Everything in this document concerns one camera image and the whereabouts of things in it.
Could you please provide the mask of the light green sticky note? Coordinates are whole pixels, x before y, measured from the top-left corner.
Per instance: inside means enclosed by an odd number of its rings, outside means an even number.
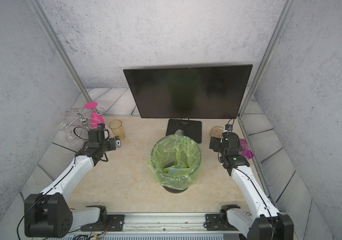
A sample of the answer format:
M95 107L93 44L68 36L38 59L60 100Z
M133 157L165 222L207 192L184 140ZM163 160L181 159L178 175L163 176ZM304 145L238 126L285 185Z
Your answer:
M181 175L182 175L182 176L188 176L188 175L192 172L192 170L193 170L193 169L191 169L191 168L180 169Z

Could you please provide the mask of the blue sticky note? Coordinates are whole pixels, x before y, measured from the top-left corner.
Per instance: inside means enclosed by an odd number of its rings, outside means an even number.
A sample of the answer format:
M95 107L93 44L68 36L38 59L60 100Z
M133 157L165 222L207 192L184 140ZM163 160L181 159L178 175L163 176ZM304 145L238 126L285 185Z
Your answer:
M177 169L177 168L173 168L173 167L170 167L168 169L168 174L172 177L181 177L183 176L183 170L184 169Z

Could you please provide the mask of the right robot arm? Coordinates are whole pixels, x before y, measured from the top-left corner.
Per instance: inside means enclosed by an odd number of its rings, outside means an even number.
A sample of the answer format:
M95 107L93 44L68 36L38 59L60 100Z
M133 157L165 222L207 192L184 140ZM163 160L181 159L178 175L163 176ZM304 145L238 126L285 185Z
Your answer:
M224 205L218 220L207 221L206 228L220 224L225 230L237 229L241 240L292 240L293 221L269 200L240 147L241 141L233 132L223 132L221 138L212 137L210 141L210 149L218 153L220 163L239 186L250 212L247 214L237 205Z

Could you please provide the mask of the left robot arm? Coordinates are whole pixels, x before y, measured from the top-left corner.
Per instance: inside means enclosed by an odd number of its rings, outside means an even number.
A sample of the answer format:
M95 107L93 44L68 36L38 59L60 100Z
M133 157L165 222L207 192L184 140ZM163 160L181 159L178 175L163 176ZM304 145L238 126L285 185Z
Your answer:
M105 124L88 131L88 140L75 154L66 170L38 194L24 201L25 236L29 238L62 238L71 231L106 231L111 220L105 206L88 206L71 210L67 204L72 192L99 161L107 162L107 152L120 148L119 139L110 138Z

